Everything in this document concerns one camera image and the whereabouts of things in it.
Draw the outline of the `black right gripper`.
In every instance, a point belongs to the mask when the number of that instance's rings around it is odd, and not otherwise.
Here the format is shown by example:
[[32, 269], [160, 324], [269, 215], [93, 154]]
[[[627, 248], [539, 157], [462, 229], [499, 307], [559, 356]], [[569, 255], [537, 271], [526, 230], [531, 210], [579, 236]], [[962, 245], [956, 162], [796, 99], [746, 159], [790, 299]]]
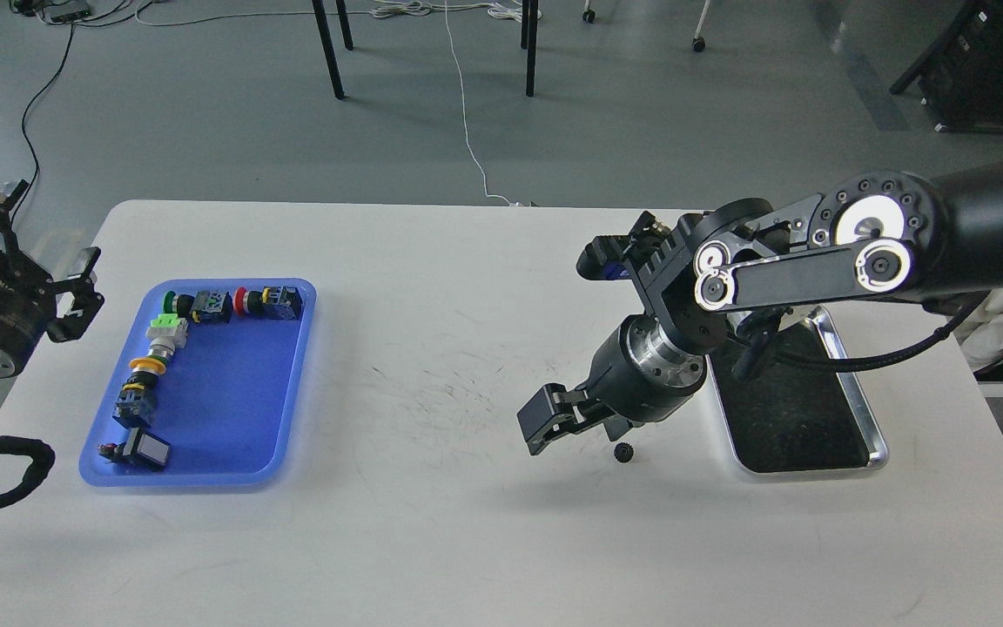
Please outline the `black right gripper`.
[[532, 456], [557, 438], [598, 424], [610, 442], [618, 442], [636, 425], [676, 412], [707, 374], [707, 358], [674, 347], [656, 318], [629, 316], [596, 350], [584, 384], [568, 390], [549, 382], [516, 417]]

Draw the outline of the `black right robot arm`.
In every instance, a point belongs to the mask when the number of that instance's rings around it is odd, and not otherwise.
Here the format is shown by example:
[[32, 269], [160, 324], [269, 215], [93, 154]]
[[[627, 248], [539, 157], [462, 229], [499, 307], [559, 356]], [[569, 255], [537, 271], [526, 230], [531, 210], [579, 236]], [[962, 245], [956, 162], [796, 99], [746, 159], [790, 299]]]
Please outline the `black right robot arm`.
[[597, 349], [574, 388], [549, 382], [517, 414], [532, 455], [601, 425], [618, 442], [672, 416], [707, 378], [705, 357], [740, 342], [737, 377], [771, 352], [793, 309], [844, 300], [919, 303], [951, 321], [889, 354], [784, 364], [853, 373], [910, 360], [946, 338], [1003, 288], [1003, 162], [924, 179], [891, 170], [776, 209], [747, 198], [673, 226], [643, 212], [628, 232], [593, 238], [576, 262], [586, 280], [628, 280], [643, 306]]

